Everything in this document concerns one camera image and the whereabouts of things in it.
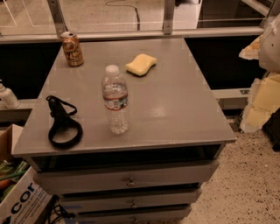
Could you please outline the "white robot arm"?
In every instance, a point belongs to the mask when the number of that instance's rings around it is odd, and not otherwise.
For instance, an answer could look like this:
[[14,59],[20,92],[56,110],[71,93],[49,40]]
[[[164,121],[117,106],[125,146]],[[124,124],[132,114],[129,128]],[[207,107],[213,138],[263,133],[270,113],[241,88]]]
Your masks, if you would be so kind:
[[262,35],[241,50],[239,57],[258,60],[260,68],[269,73],[266,78],[254,79],[241,117],[241,130],[255,132],[280,109],[280,15]]

